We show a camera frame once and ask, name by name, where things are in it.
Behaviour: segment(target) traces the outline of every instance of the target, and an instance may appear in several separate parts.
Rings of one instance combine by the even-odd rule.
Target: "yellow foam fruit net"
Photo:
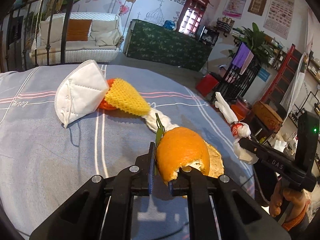
[[[104,99],[108,104],[138,116],[149,114],[151,109],[138,91],[121,78],[114,80]]]

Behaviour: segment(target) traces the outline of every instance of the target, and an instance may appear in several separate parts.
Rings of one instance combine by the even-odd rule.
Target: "potted plant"
[[[233,28],[240,33],[240,37],[236,38],[247,45],[251,52],[255,55],[260,65],[269,67],[269,58],[274,55],[273,50],[266,44],[265,33],[260,31],[257,24],[252,23],[252,30],[242,27]],[[233,50],[229,49],[229,57],[234,57],[236,54]]]

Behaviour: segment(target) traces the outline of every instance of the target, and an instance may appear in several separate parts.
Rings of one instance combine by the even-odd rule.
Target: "orange cushion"
[[[67,41],[87,41],[92,20],[69,19]]]

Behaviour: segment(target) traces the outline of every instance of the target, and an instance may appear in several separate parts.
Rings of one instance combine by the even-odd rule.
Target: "wooden box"
[[[253,105],[252,112],[269,130],[277,133],[282,127],[283,120],[269,105],[258,101]]]

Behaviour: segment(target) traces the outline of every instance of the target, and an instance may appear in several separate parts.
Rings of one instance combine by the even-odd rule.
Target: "crumpled tissue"
[[[229,104],[223,99],[220,92],[216,92],[217,101],[214,103],[216,108],[219,108],[220,112],[223,114],[224,118],[227,120],[229,124],[233,124],[231,126],[232,134],[235,137],[235,141],[233,142],[233,151],[239,160],[247,163],[254,164],[258,161],[258,158],[255,154],[243,149],[239,145],[239,140],[241,138],[250,138],[250,128],[249,125],[244,122],[239,122],[236,114],[232,111]]]

